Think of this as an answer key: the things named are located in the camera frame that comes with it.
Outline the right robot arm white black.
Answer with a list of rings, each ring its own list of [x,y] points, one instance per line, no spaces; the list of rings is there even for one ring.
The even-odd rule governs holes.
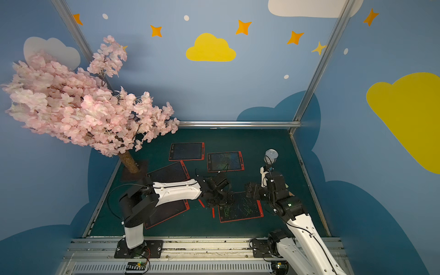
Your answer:
[[[298,275],[344,275],[301,200],[288,190],[283,175],[264,167],[260,174],[261,183],[249,183],[246,196],[266,201],[288,230],[271,232],[266,245],[251,240],[254,253],[262,258],[282,258]]]

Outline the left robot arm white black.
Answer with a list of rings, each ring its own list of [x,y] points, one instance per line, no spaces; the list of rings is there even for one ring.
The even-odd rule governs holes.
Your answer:
[[[160,206],[181,200],[206,201],[210,208],[233,204],[233,192],[225,172],[207,178],[198,176],[182,182],[153,182],[145,177],[133,184],[119,199],[125,232],[125,244],[133,250],[144,243],[143,225]]]

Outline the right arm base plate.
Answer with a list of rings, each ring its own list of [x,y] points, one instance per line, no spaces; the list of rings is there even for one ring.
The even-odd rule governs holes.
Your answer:
[[[252,238],[249,241],[249,247],[253,252],[254,258],[282,259],[283,257],[279,254],[277,249],[279,241],[279,239],[272,237],[268,239]]]

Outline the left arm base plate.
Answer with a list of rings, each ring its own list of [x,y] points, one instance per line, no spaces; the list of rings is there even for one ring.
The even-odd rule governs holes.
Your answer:
[[[162,254],[162,240],[144,240],[139,246],[129,249],[126,239],[121,239],[116,247],[115,259],[134,259],[136,257],[159,259]]]

